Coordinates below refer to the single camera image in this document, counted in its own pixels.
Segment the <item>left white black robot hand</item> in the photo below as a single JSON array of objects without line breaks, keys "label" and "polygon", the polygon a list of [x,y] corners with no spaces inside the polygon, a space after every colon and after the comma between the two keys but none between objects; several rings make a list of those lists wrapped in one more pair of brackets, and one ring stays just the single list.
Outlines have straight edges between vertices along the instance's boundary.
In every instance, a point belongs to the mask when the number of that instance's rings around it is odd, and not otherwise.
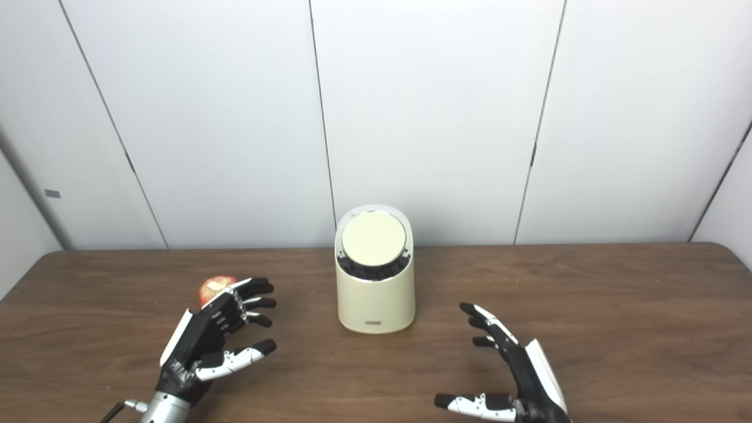
[{"label": "left white black robot hand", "polygon": [[227,377],[277,349],[272,339],[226,350],[227,339],[249,324],[269,328],[258,308],[275,308],[267,278],[255,277],[223,287],[199,311],[186,310],[159,359],[156,391],[195,407],[216,378]]}]

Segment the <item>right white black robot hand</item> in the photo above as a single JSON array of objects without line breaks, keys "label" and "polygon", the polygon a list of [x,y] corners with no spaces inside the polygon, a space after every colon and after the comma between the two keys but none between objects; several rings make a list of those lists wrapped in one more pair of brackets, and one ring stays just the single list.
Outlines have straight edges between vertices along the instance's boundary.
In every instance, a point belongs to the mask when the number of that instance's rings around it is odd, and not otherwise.
[{"label": "right white black robot hand", "polygon": [[497,316],[481,306],[462,302],[468,324],[486,332],[473,344],[497,350],[508,365],[516,394],[435,394],[434,405],[457,414],[499,422],[570,422],[568,407],[555,372],[537,339],[522,345]]}]

